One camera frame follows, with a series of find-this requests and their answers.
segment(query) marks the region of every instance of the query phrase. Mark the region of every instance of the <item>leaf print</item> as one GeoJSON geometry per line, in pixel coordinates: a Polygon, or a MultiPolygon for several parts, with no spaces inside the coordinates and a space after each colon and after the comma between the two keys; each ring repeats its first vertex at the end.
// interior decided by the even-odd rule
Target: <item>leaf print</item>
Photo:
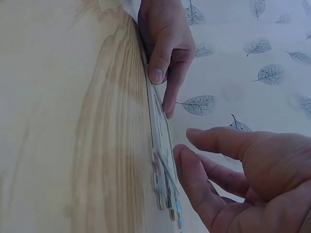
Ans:
{"type": "Polygon", "coordinates": [[[259,16],[266,10],[265,0],[251,0],[251,13],[259,21],[259,16]]]}
{"type": "Polygon", "coordinates": [[[284,82],[284,70],[282,66],[271,64],[260,69],[257,80],[267,85],[280,85],[284,82]]]}
{"type": "MultiPolygon", "coordinates": [[[[233,116],[234,121],[228,126],[228,128],[231,128],[231,129],[234,129],[237,131],[242,131],[242,132],[252,132],[252,130],[247,125],[244,125],[241,122],[237,121],[235,119],[235,116],[233,114],[231,114],[231,115],[233,116]]],[[[225,155],[224,155],[224,158],[231,163],[234,163],[234,164],[238,163],[238,160],[232,159],[232,158],[227,157],[225,155]]]]}
{"type": "Polygon", "coordinates": [[[311,99],[307,97],[300,97],[299,100],[300,108],[311,118],[311,99]]]}
{"type": "Polygon", "coordinates": [[[280,24],[288,24],[291,22],[291,16],[290,14],[286,13],[280,16],[277,21],[274,23],[280,23],[280,24]]]}
{"type": "Polygon", "coordinates": [[[252,130],[247,125],[244,125],[241,122],[237,121],[235,119],[235,116],[233,114],[231,115],[233,116],[234,121],[232,122],[232,124],[228,126],[228,128],[238,130],[238,131],[243,131],[243,132],[252,132],[252,130]]]}
{"type": "Polygon", "coordinates": [[[214,48],[205,44],[196,46],[195,57],[206,57],[214,54],[214,48]]]}
{"type": "Polygon", "coordinates": [[[247,53],[247,57],[251,53],[263,53],[271,50],[271,45],[268,39],[260,38],[251,42],[245,43],[243,51],[247,53]]]}
{"type": "Polygon", "coordinates": [[[287,52],[287,53],[290,55],[291,59],[297,62],[298,64],[311,66],[311,58],[305,55],[304,53],[302,52],[287,52]]]}
{"type": "Polygon", "coordinates": [[[302,6],[306,12],[306,15],[311,16],[311,2],[310,2],[310,0],[302,0],[302,6]]]}
{"type": "Polygon", "coordinates": [[[182,104],[184,109],[191,114],[204,116],[212,113],[216,106],[216,97],[210,95],[193,97],[182,104]]]}
{"type": "Polygon", "coordinates": [[[306,32],[306,41],[311,40],[311,32],[306,32]]]}
{"type": "Polygon", "coordinates": [[[191,0],[189,0],[190,6],[185,9],[185,14],[187,22],[189,25],[204,24],[204,15],[200,12],[198,8],[192,5],[191,0]]]}

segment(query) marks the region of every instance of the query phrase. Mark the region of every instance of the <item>leaf pattern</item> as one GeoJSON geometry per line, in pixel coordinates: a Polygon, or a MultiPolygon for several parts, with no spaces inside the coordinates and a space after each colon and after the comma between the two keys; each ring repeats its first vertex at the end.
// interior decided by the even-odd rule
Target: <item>leaf pattern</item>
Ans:
{"type": "Polygon", "coordinates": [[[206,44],[196,46],[195,57],[206,57],[214,54],[214,48],[206,44]]]}
{"type": "Polygon", "coordinates": [[[311,66],[311,58],[302,52],[287,52],[291,59],[298,64],[311,66]]]}
{"type": "Polygon", "coordinates": [[[200,12],[198,8],[192,5],[191,0],[189,0],[189,2],[190,6],[184,9],[188,24],[189,25],[204,24],[205,23],[204,15],[200,12]]]}
{"type": "Polygon", "coordinates": [[[216,99],[215,96],[204,95],[193,97],[179,104],[182,104],[184,109],[191,114],[204,116],[212,113],[216,106],[216,99]]]}
{"type": "MultiPolygon", "coordinates": [[[[247,126],[247,125],[244,125],[243,123],[237,121],[235,119],[235,116],[233,114],[231,114],[233,116],[233,119],[234,121],[228,126],[228,128],[231,128],[231,129],[234,129],[234,130],[237,130],[237,131],[242,131],[242,132],[252,132],[252,130],[247,126]]],[[[237,164],[239,161],[238,160],[234,160],[228,156],[225,156],[224,155],[224,158],[231,162],[231,163],[234,163],[234,164],[237,164]]]]}
{"type": "Polygon", "coordinates": [[[252,132],[252,130],[247,125],[244,125],[241,122],[237,121],[235,119],[235,116],[233,114],[231,115],[233,116],[234,121],[232,122],[232,124],[228,126],[228,128],[238,130],[238,131],[243,131],[243,132],[252,132]]]}
{"type": "Polygon", "coordinates": [[[251,13],[259,21],[259,16],[266,10],[265,0],[251,0],[251,13]]]}
{"type": "Polygon", "coordinates": [[[299,100],[300,108],[311,118],[311,99],[307,97],[300,97],[299,100]]]}
{"type": "Polygon", "coordinates": [[[275,21],[274,23],[279,23],[279,24],[288,24],[291,22],[291,16],[290,14],[286,13],[281,15],[277,21],[275,21]]]}
{"type": "Polygon", "coordinates": [[[306,12],[306,15],[311,16],[311,3],[309,2],[309,0],[302,0],[302,6],[306,12]]]}
{"type": "Polygon", "coordinates": [[[247,53],[247,57],[251,53],[263,53],[271,50],[271,45],[268,39],[260,38],[251,42],[245,43],[243,51],[247,53]]]}
{"type": "Polygon", "coordinates": [[[306,32],[306,41],[311,40],[311,32],[306,32]]]}
{"type": "Polygon", "coordinates": [[[280,85],[284,82],[283,67],[276,64],[271,64],[260,69],[257,75],[257,80],[267,85],[280,85]]]}

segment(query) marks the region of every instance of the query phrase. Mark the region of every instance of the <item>wooden table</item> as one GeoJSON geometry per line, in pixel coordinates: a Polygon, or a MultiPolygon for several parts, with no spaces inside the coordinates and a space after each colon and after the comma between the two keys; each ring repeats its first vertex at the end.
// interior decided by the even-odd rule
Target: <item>wooden table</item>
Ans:
{"type": "Polygon", "coordinates": [[[0,0],[0,233],[173,233],[117,0],[0,0]]]}

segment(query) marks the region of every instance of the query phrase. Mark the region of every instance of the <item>wooden board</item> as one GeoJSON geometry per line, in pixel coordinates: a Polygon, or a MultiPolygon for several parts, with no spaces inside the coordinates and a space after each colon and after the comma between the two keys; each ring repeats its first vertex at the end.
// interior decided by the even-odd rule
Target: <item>wooden board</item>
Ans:
{"type": "Polygon", "coordinates": [[[0,233],[171,233],[117,0],[0,0],[0,233]]]}

